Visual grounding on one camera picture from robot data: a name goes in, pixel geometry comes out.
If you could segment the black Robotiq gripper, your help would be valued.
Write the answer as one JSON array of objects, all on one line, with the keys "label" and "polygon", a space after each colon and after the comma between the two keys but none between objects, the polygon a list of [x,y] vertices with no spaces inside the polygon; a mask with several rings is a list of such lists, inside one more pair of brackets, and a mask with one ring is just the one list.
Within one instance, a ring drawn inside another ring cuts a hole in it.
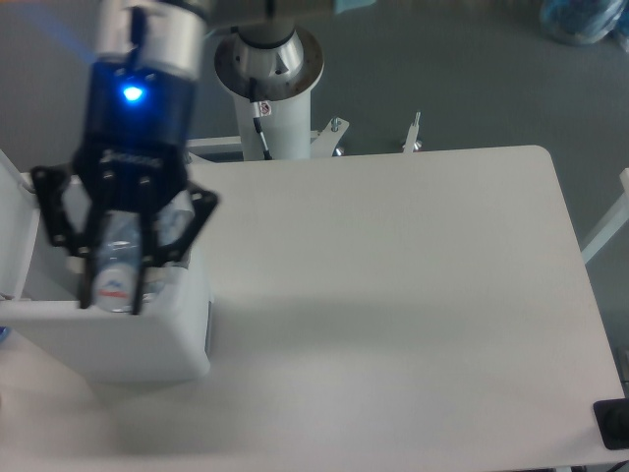
[{"label": "black Robotiq gripper", "polygon": [[[188,182],[183,160],[196,90],[195,81],[154,68],[92,64],[82,141],[72,160],[91,199],[82,232],[71,224],[63,203],[71,177],[67,168],[35,166],[29,172],[49,243],[80,262],[80,309],[92,305],[97,252],[109,208],[138,212],[133,315],[142,311],[148,272],[180,262],[217,208],[217,194]],[[169,204],[180,192],[183,208]]]}]

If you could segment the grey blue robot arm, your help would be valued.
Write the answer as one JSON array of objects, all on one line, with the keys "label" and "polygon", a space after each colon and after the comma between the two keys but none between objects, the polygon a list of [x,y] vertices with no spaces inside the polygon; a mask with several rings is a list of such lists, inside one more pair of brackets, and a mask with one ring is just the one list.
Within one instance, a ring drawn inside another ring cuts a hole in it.
[{"label": "grey blue robot arm", "polygon": [[356,8],[353,1],[106,1],[100,8],[82,139],[71,161],[30,177],[51,245],[80,261],[79,305],[93,302],[96,255],[115,211],[134,215],[146,274],[189,251],[219,199],[188,177],[184,153],[204,37],[211,28],[254,29],[248,46],[282,48],[297,18]]}]

